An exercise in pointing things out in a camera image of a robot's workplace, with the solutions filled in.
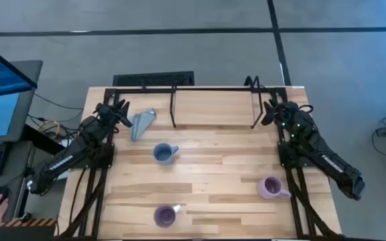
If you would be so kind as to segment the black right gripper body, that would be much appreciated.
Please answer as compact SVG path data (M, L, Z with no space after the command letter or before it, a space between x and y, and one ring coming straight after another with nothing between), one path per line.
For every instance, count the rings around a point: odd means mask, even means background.
M294 102L277 103L274 106L274 123L280 127L300 127L299 111L300 107Z

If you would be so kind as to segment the black frame wooden shelf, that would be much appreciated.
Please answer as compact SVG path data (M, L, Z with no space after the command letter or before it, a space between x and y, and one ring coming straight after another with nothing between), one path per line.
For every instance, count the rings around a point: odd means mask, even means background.
M255 128L264 115L260 89L254 87L172 88L173 127L220 126Z

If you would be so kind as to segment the pink ribbed mug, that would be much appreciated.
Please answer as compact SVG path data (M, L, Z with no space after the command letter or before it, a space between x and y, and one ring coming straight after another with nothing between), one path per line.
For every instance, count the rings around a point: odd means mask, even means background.
M265 199L290 198L291 193L283 187L280 178L264 177L257 183L257 194Z

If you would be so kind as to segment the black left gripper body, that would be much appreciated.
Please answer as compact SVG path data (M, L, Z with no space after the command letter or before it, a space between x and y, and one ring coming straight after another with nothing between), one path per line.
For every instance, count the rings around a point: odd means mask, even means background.
M119 123L121 117L120 110L121 107L117 105L98 103L94 113L97 113L96 118L98 119L100 126L108 127L115 126Z

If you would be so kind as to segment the purple mug with white handle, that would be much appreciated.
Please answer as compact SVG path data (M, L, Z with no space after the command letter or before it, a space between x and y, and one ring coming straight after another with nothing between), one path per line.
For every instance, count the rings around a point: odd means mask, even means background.
M153 218L155 224L160 228L168 228L175 221L177 213L182 209L180 204L170 206L170 205L161 205L155 209Z

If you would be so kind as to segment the yellow black striped block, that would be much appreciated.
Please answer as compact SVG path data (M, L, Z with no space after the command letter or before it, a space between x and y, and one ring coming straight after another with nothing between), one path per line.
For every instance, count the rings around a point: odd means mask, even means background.
M51 241L57 219L32 218L22 222L14 219L0 225L0 241Z

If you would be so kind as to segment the grey desk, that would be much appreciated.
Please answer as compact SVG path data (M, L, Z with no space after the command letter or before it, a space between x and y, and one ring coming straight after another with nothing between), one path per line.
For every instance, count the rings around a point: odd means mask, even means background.
M3 216L3 222L8 222L18 216L21 200L25 191L23 174L33 159L34 146L30 141L15 143L11 146L6 162L0 175L0 186L9 189L8 208Z

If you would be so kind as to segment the folded grey cloth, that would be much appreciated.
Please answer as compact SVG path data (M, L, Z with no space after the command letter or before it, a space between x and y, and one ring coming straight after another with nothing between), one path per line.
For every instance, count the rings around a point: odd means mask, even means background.
M138 141L141 135L149 128L152 122L156 119L156 111L154 108L149 108L141 113L129 116L128 119L133 124L129 128L131 141Z

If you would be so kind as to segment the grey mug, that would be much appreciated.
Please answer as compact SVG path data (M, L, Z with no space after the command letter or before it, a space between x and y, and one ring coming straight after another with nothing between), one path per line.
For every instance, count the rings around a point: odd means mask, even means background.
M174 156L179 149L179 146L160 143L153 149L153 158L161 165L170 165L174 162Z

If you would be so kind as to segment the black floor vent grille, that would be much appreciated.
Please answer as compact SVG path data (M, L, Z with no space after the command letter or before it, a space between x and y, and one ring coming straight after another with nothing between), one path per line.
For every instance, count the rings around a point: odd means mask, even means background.
M157 72L113 76L113 86L194 86L194 72Z

